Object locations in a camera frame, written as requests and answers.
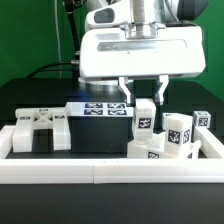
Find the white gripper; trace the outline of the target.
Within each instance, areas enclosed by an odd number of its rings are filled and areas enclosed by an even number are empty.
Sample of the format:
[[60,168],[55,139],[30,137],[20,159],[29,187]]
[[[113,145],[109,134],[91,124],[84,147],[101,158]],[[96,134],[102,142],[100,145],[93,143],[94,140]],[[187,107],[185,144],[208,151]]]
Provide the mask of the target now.
[[206,62],[198,26],[160,29],[154,39],[125,38],[119,28],[88,31],[81,43],[80,76],[88,81],[118,79],[126,104],[133,105],[129,79],[159,76],[156,104],[164,103],[164,92],[171,77],[195,77]]

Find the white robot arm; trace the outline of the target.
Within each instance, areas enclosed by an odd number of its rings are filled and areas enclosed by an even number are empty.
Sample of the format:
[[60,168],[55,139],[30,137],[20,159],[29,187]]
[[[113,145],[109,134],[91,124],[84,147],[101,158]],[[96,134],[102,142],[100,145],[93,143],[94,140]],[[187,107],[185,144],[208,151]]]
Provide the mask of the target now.
[[85,34],[74,42],[80,77],[117,82],[132,103],[130,80],[158,80],[155,102],[163,103],[170,78],[195,77],[206,62],[203,31],[193,21],[209,0],[63,0],[72,36],[73,12],[85,6]]

